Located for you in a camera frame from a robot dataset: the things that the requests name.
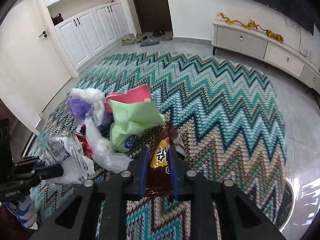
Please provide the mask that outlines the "dark red sleeve forearm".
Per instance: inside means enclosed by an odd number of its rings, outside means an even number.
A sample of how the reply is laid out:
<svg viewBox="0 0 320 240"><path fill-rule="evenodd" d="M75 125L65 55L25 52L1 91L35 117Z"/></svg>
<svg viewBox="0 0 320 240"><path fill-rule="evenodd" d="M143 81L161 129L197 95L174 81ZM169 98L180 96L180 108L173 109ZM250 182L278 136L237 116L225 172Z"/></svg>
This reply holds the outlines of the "dark red sleeve forearm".
<svg viewBox="0 0 320 240"><path fill-rule="evenodd" d="M23 228L17 218L4 205L1 205L0 240L30 239L32 232Z"/></svg>

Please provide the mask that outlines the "left blue white gloved hand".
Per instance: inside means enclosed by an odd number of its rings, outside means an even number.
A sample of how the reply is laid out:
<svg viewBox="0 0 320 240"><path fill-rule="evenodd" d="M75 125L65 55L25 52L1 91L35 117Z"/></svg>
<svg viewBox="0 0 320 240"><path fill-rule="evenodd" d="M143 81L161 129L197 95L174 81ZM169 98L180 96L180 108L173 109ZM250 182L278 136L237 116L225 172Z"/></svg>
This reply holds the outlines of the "left blue white gloved hand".
<svg viewBox="0 0 320 240"><path fill-rule="evenodd" d="M19 197L17 200L7 202L5 205L25 229L38 229L37 211L30 195Z"/></svg>

